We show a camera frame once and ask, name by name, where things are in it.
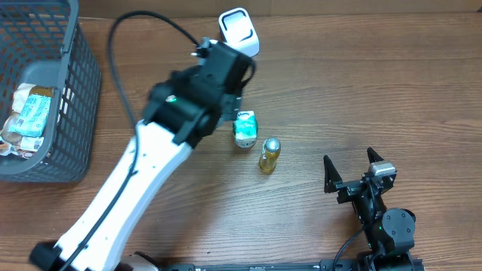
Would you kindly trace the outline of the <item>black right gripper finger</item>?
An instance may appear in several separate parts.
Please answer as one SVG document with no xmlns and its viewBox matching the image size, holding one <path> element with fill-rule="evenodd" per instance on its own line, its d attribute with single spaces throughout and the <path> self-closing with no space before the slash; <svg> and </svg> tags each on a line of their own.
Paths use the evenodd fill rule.
<svg viewBox="0 0 482 271">
<path fill-rule="evenodd" d="M 324 169 L 325 169 L 325 193 L 334 193 L 337 191 L 337 185 L 343 183 L 343 179 L 336 170 L 334 164 L 328 155 L 323 157 Z"/>
<path fill-rule="evenodd" d="M 369 163 L 384 161 L 384 159 L 372 147 L 369 147 L 367 149 L 367 155 L 368 155 Z"/>
</svg>

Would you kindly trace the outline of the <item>yellow liquid bottle silver cap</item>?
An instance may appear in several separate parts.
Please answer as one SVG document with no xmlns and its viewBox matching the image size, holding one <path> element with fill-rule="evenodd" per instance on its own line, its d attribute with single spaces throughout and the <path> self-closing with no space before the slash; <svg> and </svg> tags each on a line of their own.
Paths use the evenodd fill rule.
<svg viewBox="0 0 482 271">
<path fill-rule="evenodd" d="M 261 156 L 258 161 L 260 170 L 271 174 L 276 168 L 276 162 L 281 153 L 281 143 L 277 138 L 266 139 L 261 148 Z"/>
</svg>

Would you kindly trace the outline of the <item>teal tissue pack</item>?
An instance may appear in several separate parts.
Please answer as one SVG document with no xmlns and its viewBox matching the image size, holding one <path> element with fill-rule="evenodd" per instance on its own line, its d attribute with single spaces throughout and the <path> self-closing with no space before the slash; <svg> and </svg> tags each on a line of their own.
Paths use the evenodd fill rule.
<svg viewBox="0 0 482 271">
<path fill-rule="evenodd" d="M 239 111 L 233 122 L 234 143 L 240 148 L 250 148 L 258 140 L 258 122 L 253 111 Z"/>
</svg>

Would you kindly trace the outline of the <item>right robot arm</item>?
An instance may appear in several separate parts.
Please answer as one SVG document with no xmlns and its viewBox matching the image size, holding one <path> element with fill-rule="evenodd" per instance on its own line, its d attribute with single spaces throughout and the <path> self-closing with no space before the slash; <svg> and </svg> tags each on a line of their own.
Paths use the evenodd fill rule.
<svg viewBox="0 0 482 271">
<path fill-rule="evenodd" d="M 388 209 L 382 195 L 392 189 L 397 169 L 373 148 L 367 149 L 368 170 L 359 180 L 345 182 L 329 156 L 323 157 L 324 192 L 336 193 L 339 204 L 349 202 L 361 223 L 361 229 L 340 247 L 331 269 L 340 270 L 419 270 L 420 261 L 411 257 L 414 247 L 416 216 L 408 209 Z M 365 234 L 369 251 L 349 263 L 341 263 L 341 254 L 360 234 Z"/>
</svg>

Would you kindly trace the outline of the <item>brown snack bag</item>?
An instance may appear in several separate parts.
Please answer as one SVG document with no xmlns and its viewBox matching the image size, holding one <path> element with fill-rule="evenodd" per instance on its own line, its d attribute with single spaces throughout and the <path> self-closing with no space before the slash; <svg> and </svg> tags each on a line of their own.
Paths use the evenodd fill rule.
<svg viewBox="0 0 482 271">
<path fill-rule="evenodd" d="M 53 88 L 22 83 L 1 130 L 1 156 L 33 157 L 43 145 Z"/>
</svg>

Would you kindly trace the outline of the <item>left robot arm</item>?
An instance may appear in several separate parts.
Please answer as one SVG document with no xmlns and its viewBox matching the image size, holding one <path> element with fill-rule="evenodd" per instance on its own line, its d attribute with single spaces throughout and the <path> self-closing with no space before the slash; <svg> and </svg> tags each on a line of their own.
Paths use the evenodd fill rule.
<svg viewBox="0 0 482 271">
<path fill-rule="evenodd" d="M 154 85 L 116 167 L 75 224 L 29 255 L 41 270 L 157 270 L 141 252 L 122 255 L 139 219 L 168 177 L 218 125 L 235 120 L 255 73 L 252 53 L 209 38 L 198 65 Z"/>
</svg>

